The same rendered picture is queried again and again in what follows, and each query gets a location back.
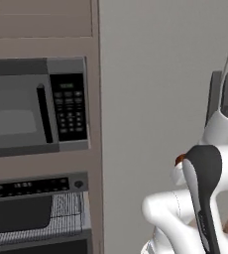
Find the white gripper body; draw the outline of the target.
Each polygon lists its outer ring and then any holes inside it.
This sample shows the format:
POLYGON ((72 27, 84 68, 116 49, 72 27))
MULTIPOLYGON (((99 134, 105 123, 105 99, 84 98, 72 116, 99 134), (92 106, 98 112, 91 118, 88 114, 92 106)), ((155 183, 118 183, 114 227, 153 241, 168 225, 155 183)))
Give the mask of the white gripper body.
POLYGON ((182 162, 177 163, 171 171, 171 180, 176 186, 183 186, 186 180, 182 170, 182 162))

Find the brown red steak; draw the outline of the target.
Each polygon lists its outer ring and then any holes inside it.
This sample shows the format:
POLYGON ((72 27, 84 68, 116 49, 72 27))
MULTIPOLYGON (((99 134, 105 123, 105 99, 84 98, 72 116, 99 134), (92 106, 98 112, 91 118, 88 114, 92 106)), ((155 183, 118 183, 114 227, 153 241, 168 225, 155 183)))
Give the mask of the brown red steak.
POLYGON ((185 158, 185 154, 181 154, 181 155, 179 155, 176 159, 175 159, 175 166, 177 165, 177 164, 179 164, 180 162, 182 162, 183 160, 184 160, 184 158, 185 158))

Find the grey built-in oven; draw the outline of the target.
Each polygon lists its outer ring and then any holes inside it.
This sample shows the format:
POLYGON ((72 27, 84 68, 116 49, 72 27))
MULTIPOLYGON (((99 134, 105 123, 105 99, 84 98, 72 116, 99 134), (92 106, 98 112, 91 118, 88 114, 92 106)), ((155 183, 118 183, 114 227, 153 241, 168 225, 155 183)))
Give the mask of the grey built-in oven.
POLYGON ((24 178, 0 182, 0 201, 51 196, 57 194, 82 193, 90 226, 73 236, 30 241, 0 246, 0 254, 93 254, 92 229, 86 173, 61 174, 56 176, 24 178), (77 189, 74 182, 83 181, 77 189))

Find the grey microwave oven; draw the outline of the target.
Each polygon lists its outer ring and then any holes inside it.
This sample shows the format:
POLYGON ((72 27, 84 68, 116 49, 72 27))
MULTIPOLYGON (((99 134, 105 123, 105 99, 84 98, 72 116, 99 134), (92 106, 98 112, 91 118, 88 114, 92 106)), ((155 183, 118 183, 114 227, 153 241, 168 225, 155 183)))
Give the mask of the grey microwave oven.
POLYGON ((57 152, 89 147, 86 58, 47 61, 57 127, 57 152))

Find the grey fridge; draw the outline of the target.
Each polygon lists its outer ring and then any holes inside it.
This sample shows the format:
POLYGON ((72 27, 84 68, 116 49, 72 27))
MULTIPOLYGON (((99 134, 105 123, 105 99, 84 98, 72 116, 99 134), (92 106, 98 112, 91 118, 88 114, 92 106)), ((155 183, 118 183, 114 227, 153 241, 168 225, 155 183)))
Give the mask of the grey fridge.
POLYGON ((228 61, 228 0, 100 0, 105 254, 140 254, 148 194, 174 188, 228 61))

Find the beige tall cupboard housing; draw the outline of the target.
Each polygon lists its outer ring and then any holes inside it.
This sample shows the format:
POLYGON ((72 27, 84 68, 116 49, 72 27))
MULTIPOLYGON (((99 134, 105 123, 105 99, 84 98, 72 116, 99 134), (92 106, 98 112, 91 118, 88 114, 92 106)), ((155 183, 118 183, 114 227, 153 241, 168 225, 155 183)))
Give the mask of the beige tall cupboard housing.
POLYGON ((86 173, 93 254, 104 254, 99 0, 90 1, 90 37, 0 38, 0 60, 86 58, 89 134, 89 147, 83 150, 0 157, 0 182, 86 173))

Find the grey microwave door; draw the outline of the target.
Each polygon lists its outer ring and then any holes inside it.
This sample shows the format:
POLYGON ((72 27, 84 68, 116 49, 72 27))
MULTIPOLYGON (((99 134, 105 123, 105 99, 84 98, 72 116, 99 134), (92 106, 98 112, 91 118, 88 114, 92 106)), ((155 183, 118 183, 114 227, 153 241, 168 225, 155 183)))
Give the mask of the grey microwave door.
POLYGON ((45 59, 0 60, 0 157, 53 153, 57 127, 45 59), (45 87, 53 142, 43 128, 37 87, 45 87))

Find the beige cupboard door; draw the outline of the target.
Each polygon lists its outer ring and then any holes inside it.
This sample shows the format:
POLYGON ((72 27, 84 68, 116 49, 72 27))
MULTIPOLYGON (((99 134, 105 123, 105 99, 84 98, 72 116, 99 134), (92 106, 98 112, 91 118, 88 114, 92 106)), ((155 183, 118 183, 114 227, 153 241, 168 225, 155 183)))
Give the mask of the beige cupboard door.
POLYGON ((0 38, 91 36, 90 0, 0 0, 0 38))

